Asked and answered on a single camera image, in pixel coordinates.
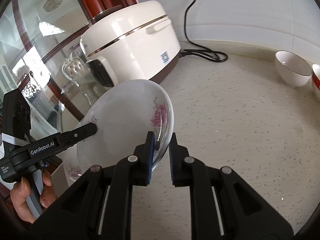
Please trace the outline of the person's left hand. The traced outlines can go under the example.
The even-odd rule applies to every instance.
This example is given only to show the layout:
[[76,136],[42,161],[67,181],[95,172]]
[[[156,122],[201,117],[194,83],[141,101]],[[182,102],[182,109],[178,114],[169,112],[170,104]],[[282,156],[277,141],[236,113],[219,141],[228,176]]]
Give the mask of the person's left hand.
[[[54,186],[52,184],[52,176],[47,170],[42,173],[42,180],[44,183],[43,191],[40,196],[40,203],[46,209],[56,200]],[[10,191],[10,197],[17,215],[21,220],[33,224],[36,220],[27,206],[26,199],[31,193],[29,182],[22,177],[21,181],[15,183],[13,189]]]

